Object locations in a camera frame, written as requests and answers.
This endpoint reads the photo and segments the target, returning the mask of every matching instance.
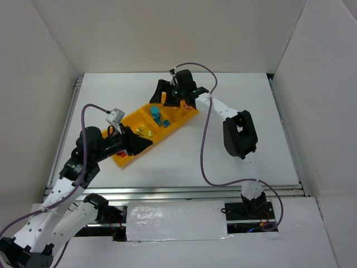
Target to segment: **yellow compartment tray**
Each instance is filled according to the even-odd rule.
[[[174,130],[186,123],[189,119],[191,119],[199,112],[198,110],[195,110],[192,107],[188,106],[184,101],[181,101],[180,107],[165,107],[162,104],[164,99],[165,93],[163,93],[162,95],[162,101],[160,104],[147,103],[143,107],[137,109],[135,112],[122,119],[122,123],[125,126],[129,126],[134,133],[153,141],[153,145],[146,148],[139,155],[142,155],[143,153],[148,151],[155,144],[163,140],[166,136],[168,136]],[[152,106],[156,106],[160,109],[160,125],[158,125],[151,116],[150,109]],[[168,120],[170,122],[170,125],[167,127],[163,126],[162,124],[162,122],[165,120]],[[107,137],[107,130],[104,130],[102,134],[104,138]],[[134,160],[139,155],[128,156],[121,152],[114,155],[113,159],[119,167],[122,167]]]

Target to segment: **white enclosure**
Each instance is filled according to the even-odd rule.
[[[167,244],[75,238],[63,267],[81,266],[87,256],[86,266],[114,267],[121,259],[124,267],[175,267],[181,263],[170,255],[172,251],[189,255],[187,267],[236,267],[239,261],[247,267],[266,262],[267,267],[288,267],[286,262],[291,261],[291,267],[325,268],[336,267],[334,257],[339,267],[355,267],[356,19],[353,0],[3,1],[0,227],[40,202],[46,184],[51,187],[79,133],[84,104],[95,102],[130,114],[149,100],[157,79],[169,79],[163,72],[196,61],[218,73],[218,98],[236,109],[252,111],[259,138],[260,177],[266,176],[279,193],[290,196],[283,198],[287,215],[282,229],[279,233],[238,234],[225,241]],[[265,73],[274,74],[270,84]],[[208,74],[195,74],[197,84],[207,88],[209,79]],[[187,186],[206,191],[200,170],[195,168],[203,121],[199,114],[136,160],[142,170],[124,169],[121,184],[114,162],[103,162],[103,171],[92,186],[107,191],[113,202],[118,192],[110,188],[122,187],[121,193],[130,194],[141,187],[157,187],[149,193],[159,192],[160,187],[185,191]],[[106,127],[104,116],[92,111],[87,123]],[[213,142],[207,146],[206,162],[216,161],[213,154],[219,152],[221,168],[208,166],[208,173],[220,182],[230,181],[236,174],[222,144],[214,142],[221,138],[215,127],[210,130]],[[185,160],[179,144],[187,137],[192,139]],[[165,153],[175,139],[177,157],[188,167],[184,180],[177,180],[180,168]],[[168,170],[154,172],[152,167],[159,166],[155,154],[165,159]],[[142,181],[147,172],[150,180]],[[303,197],[302,186],[312,197]],[[238,195],[239,188],[232,189]],[[232,197],[227,192],[210,194],[212,198]],[[276,200],[273,202],[279,211]],[[91,243],[106,248],[105,253],[94,258]],[[249,254],[255,245],[264,262]],[[190,247],[202,250],[190,255]],[[217,256],[208,254],[213,250]],[[150,252],[166,259],[149,262]],[[320,261],[323,254],[327,257]]]

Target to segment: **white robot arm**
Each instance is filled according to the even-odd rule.
[[[109,206],[106,199],[96,194],[88,195],[65,218],[64,214],[100,171],[98,162],[120,151],[136,155],[152,145],[151,140],[139,137],[129,127],[123,126],[120,123],[123,116],[124,113],[118,109],[108,112],[106,119],[115,131],[107,138],[103,138],[97,127],[85,128],[86,139],[81,132],[71,158],[64,165],[53,190],[40,208],[42,213],[40,211],[31,217],[12,238],[1,238],[0,254],[6,263],[14,268],[50,267],[58,250],[83,226],[94,220],[102,222],[104,218],[122,217],[121,211]]]
[[[213,110],[223,123],[224,145],[231,156],[237,156],[237,162],[248,170],[249,178],[257,178],[254,166],[253,152],[258,141],[250,113],[234,110],[211,96],[205,88],[197,88],[190,71],[183,70],[173,74],[173,80],[159,80],[158,87],[151,103],[161,103],[161,94],[166,92],[164,106],[177,107],[181,100],[202,111],[207,111],[210,99]],[[85,128],[87,165],[83,181],[77,186],[82,173],[84,160],[83,134],[76,141],[76,148],[71,158],[66,162],[52,192],[41,206],[43,213],[30,218],[25,226],[12,238],[3,237],[0,240],[0,254],[14,268],[50,267],[58,250],[86,224],[114,215],[121,218],[122,212],[111,207],[103,197],[91,194],[84,202],[64,217],[72,203],[84,192],[96,174],[100,171],[98,162],[120,152],[136,155],[152,145],[152,141],[135,135],[129,127],[120,122],[124,113],[118,109],[108,111],[106,120],[113,126],[113,133],[107,138],[102,137],[100,129]],[[242,186],[243,201],[252,202],[261,198],[263,188],[257,181],[250,181]],[[65,199],[61,204],[51,209],[51,205]]]

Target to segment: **purple cable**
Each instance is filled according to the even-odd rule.
[[[85,110],[88,108],[88,107],[94,107],[98,110],[101,110],[105,113],[110,113],[110,111],[106,110],[106,109],[103,109],[102,107],[99,107],[95,104],[86,104],[83,108],[82,108],[82,112],[81,112],[81,127],[82,127],[82,134],[83,134],[83,144],[87,144],[87,140],[86,140],[86,133],[85,133],[85,124],[84,124],[84,113],[85,113]],[[79,180],[77,181],[77,184],[76,186],[73,188],[73,190],[63,199],[61,199],[60,201],[57,201],[55,202],[54,204],[50,205],[47,207],[47,209],[53,209],[55,207],[58,207],[60,204],[62,204],[64,201],[68,200],[76,191],[77,189],[79,188],[80,184],[82,183],[83,179],[84,179],[84,175],[85,175],[85,171],[86,171],[86,167],[87,167],[87,147],[84,146],[83,147],[83,167],[82,167],[82,171],[81,171],[81,176],[79,178]],[[11,223],[9,223],[8,225],[6,225],[4,227],[4,229],[2,229],[2,231],[0,232],[0,239],[1,237],[4,235],[4,233],[6,232],[6,230],[8,230],[11,226],[13,226],[14,224],[22,221],[23,219],[26,219],[28,217],[31,217],[31,216],[36,216],[36,215],[39,215],[43,213],[42,210],[36,210],[34,212],[31,212],[29,214],[26,214],[24,216],[21,216],[19,217],[18,219],[15,219],[14,221],[12,221]]]
[[[213,91],[216,89],[216,87],[218,85],[217,76],[210,69],[208,69],[206,66],[204,66],[202,64],[199,64],[199,63],[182,63],[182,64],[178,64],[175,68],[178,68],[178,67],[181,67],[181,66],[184,66],[184,65],[197,65],[197,66],[200,66],[200,67],[206,69],[208,72],[210,72],[211,75],[213,75],[214,80],[215,80],[215,84],[214,84],[213,88],[210,91],[210,95],[212,95]],[[201,166],[202,177],[204,178],[204,180],[209,185],[211,185],[213,187],[226,187],[226,186],[229,186],[229,185],[232,185],[232,184],[242,183],[244,181],[258,181],[258,182],[264,184],[266,187],[268,187],[276,195],[276,197],[278,198],[279,203],[280,203],[280,207],[281,207],[281,214],[280,214],[280,218],[279,218],[278,222],[271,228],[265,228],[264,226],[262,227],[263,231],[266,231],[266,232],[272,231],[272,230],[276,229],[279,226],[279,224],[281,223],[281,221],[283,219],[284,206],[283,206],[283,202],[281,200],[281,197],[279,196],[277,191],[275,191],[269,184],[267,184],[265,181],[257,180],[257,179],[240,179],[240,180],[231,181],[229,183],[214,184],[214,183],[210,182],[206,177],[205,170],[204,170],[204,165],[203,165],[203,155],[204,155],[204,148],[205,148],[205,141],[206,141],[208,124],[209,124],[209,121],[210,121],[210,116],[211,116],[211,111],[212,111],[212,106],[213,106],[212,98],[209,98],[209,99],[210,99],[210,105],[209,105],[209,108],[208,108],[207,119],[206,119],[205,127],[204,127],[204,130],[203,130],[202,143],[201,143],[201,152],[200,152],[200,166]]]
[[[61,252],[61,255],[59,256],[59,258],[58,258],[56,264],[55,264],[52,268],[56,268],[56,267],[58,266],[58,264],[60,264],[60,261],[62,260],[63,255],[65,254],[65,251],[66,251],[66,249],[67,249],[67,246],[68,246],[68,244],[69,244],[69,241],[70,241],[70,240],[68,240],[67,243],[65,244],[65,247],[63,248],[63,250],[62,250],[62,252]]]

